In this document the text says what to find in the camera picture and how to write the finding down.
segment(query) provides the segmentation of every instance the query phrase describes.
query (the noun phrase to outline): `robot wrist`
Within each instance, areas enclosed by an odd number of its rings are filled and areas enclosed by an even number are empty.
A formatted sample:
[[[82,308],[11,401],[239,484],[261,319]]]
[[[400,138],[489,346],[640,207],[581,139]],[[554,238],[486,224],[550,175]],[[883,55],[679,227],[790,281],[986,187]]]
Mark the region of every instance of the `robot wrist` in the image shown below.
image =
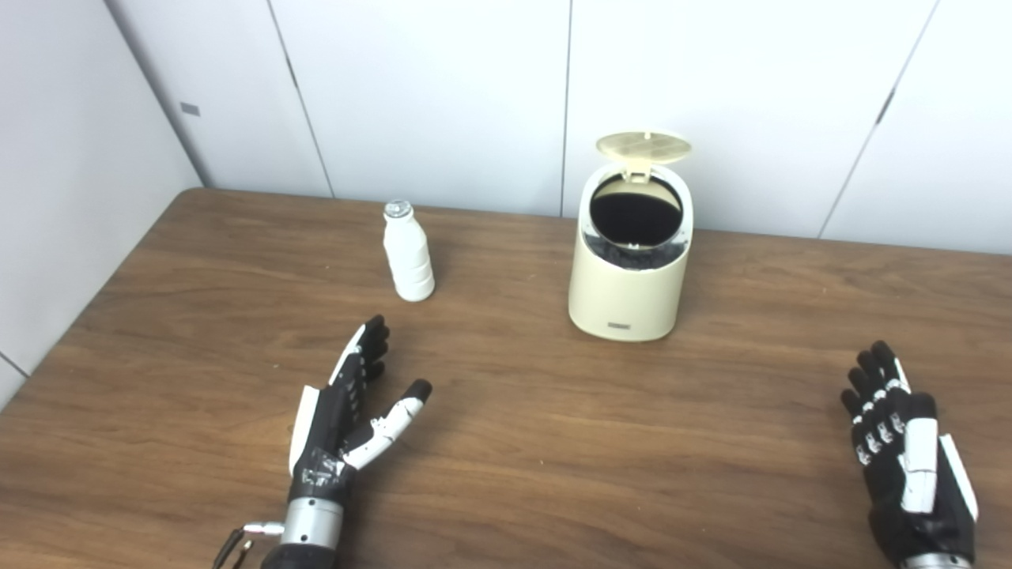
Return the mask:
[[[965,558],[947,553],[926,553],[907,559],[900,569],[973,569]]]

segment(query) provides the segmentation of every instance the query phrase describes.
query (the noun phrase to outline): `robot finger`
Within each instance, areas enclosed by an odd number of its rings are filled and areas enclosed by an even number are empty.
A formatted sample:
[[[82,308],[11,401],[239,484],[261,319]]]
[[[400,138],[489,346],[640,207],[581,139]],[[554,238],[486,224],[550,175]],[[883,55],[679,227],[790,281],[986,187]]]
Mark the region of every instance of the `robot finger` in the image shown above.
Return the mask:
[[[875,359],[878,360],[886,374],[887,391],[901,389],[910,393],[910,383],[907,381],[907,375],[904,374],[900,358],[893,352],[893,348],[886,342],[878,340],[871,345],[871,353],[874,354]]]
[[[401,436],[422,410],[431,393],[432,384],[416,380],[386,413],[348,435],[341,457],[344,462],[356,470],[365,468]]]
[[[911,418],[904,432],[901,464],[906,474],[902,506],[911,513],[931,513],[938,481],[938,419],[935,400],[926,393],[910,397]]]

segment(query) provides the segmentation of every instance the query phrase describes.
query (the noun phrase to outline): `white wall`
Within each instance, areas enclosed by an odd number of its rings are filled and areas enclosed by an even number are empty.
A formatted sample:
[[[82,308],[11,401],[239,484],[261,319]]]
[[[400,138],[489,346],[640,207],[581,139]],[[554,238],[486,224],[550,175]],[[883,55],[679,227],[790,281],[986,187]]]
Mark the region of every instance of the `white wall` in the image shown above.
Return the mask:
[[[0,409],[3,409],[14,393],[24,383],[24,376],[0,357]]]
[[[697,227],[816,237],[933,0],[575,0],[565,208],[603,135],[674,131]]]
[[[568,0],[274,0],[338,197],[559,215]]]
[[[107,3],[208,185],[331,195],[266,0]]]
[[[942,0],[824,237],[1012,253],[1010,21]]]
[[[0,352],[30,373],[199,182],[101,0],[0,2]]]

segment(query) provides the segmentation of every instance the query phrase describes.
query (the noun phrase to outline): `silver cylinder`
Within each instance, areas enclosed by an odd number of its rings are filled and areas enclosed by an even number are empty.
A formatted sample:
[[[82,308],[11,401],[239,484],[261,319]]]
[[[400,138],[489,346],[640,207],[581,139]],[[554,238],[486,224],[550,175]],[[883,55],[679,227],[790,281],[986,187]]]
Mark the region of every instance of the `silver cylinder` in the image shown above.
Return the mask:
[[[344,508],[330,500],[297,498],[288,504],[282,544],[308,544],[337,549]]]
[[[900,564],[900,569],[972,569],[965,559],[951,554],[928,553],[911,557]]]

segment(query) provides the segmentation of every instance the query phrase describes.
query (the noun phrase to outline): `bottle cap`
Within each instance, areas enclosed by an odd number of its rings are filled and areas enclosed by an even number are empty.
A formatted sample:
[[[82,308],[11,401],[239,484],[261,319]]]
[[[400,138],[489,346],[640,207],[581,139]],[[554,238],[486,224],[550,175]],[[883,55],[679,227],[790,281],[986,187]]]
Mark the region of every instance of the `bottle cap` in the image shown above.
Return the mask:
[[[412,211],[411,204],[408,201],[395,199],[387,202],[387,206],[383,209],[383,214],[392,220],[397,220],[410,216]]]

